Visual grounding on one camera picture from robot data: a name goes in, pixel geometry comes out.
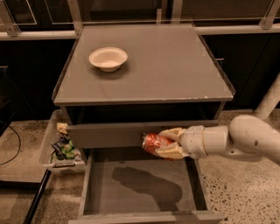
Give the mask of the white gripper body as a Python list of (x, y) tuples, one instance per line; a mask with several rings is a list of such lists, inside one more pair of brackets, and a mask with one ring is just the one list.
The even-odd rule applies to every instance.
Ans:
[(203, 158), (206, 155), (203, 145), (203, 131), (205, 127), (192, 126), (180, 135), (180, 145), (183, 155), (192, 159)]

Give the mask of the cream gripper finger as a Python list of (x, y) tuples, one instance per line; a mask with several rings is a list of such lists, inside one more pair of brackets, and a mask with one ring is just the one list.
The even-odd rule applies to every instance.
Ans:
[(173, 128), (163, 130), (159, 133), (161, 137), (168, 138), (174, 142), (179, 142), (181, 135), (185, 132), (185, 129), (182, 128)]
[(172, 143), (155, 149), (155, 152), (159, 157), (169, 159), (182, 159), (186, 155), (178, 143)]

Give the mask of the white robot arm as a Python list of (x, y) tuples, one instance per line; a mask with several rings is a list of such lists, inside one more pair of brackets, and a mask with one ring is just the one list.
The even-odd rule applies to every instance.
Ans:
[(173, 143), (155, 149), (161, 158), (224, 158), (258, 161), (267, 158), (280, 165), (280, 133), (253, 115), (238, 115), (227, 126), (191, 126), (159, 133)]

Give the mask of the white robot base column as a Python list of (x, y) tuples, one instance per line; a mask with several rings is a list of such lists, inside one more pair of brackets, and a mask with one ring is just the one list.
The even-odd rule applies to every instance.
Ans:
[(262, 101), (255, 110), (255, 114), (258, 118), (267, 119), (277, 104), (280, 102), (280, 74), (276, 77), (273, 84), (270, 86), (266, 95), (262, 98)]

